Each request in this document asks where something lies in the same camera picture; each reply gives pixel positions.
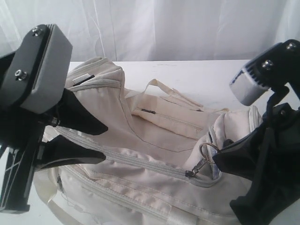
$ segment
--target white bag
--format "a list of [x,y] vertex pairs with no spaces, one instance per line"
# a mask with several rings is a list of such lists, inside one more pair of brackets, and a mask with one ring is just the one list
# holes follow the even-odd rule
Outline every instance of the white bag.
[[[72,87],[90,75],[95,77]],[[122,68],[104,58],[91,59],[68,75],[66,87],[108,131],[92,136],[47,127],[44,139],[63,135],[103,152],[106,160],[37,172],[34,183],[42,201],[70,225],[239,224],[229,202],[247,193],[248,180],[221,173],[211,163],[194,177],[185,173],[203,161],[202,143],[221,149],[224,140],[252,132],[261,123],[257,108],[206,109],[155,79],[148,85],[167,97],[127,90],[124,81]],[[208,145],[203,152],[211,161],[216,154]]]

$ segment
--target table surface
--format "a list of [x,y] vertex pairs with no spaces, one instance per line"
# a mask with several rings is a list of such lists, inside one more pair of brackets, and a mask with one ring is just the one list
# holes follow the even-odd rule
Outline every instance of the table surface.
[[[213,61],[145,61],[145,62],[115,62],[125,71],[125,87],[143,91],[147,83],[153,78],[196,102],[210,108],[242,109],[246,108],[234,97],[228,86],[233,76],[248,60],[213,60]],[[69,69],[73,69],[81,62],[71,62]],[[159,94],[155,87],[150,89],[151,94]],[[254,105],[262,114],[265,111],[266,101],[272,92],[268,91],[260,97]],[[288,102],[294,109],[298,108],[299,100],[291,91],[283,102]],[[3,172],[6,157],[0,159],[0,184],[2,186]],[[0,214],[1,224],[31,224],[31,225],[60,225],[59,220],[40,201],[32,187],[29,204],[30,211],[21,215]],[[271,223],[298,224],[300,221],[300,201],[279,214]]]

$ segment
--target white curtain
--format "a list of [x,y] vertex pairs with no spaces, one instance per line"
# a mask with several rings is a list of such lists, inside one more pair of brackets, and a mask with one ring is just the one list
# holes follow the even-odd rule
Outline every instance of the white curtain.
[[0,0],[0,55],[56,23],[72,61],[250,59],[300,39],[299,0]]

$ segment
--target metal ring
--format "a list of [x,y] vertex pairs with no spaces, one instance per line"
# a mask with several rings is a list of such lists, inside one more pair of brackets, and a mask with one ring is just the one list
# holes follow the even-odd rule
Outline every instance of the metal ring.
[[217,153],[220,153],[220,152],[221,152],[220,149],[218,149],[218,147],[217,147],[216,145],[214,145],[214,144],[212,144],[212,143],[208,143],[208,142],[204,142],[204,143],[202,143],[202,144],[199,146],[199,150],[200,150],[200,153],[201,153],[201,155],[203,156],[203,158],[204,158],[205,160],[207,160],[209,163],[215,164],[214,162],[211,162],[211,161],[208,159],[208,157],[203,153],[202,147],[203,147],[204,145],[209,145],[209,146],[213,147],[215,150],[217,150]]

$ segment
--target bag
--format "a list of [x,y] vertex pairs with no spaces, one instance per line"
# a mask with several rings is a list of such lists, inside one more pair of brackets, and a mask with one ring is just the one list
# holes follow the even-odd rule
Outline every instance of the bag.
[[157,86],[167,96],[127,90],[124,82],[122,68],[105,58],[70,72],[66,88],[108,131],[92,136],[47,127],[44,139],[63,135],[103,152],[106,160],[37,172],[34,183],[42,201],[68,225],[240,224],[229,202],[245,195],[250,181],[222,173],[213,163],[194,177],[186,171],[205,159],[213,162],[213,146],[221,149],[226,139],[237,141],[259,126],[257,108],[207,109],[156,79],[147,87]]

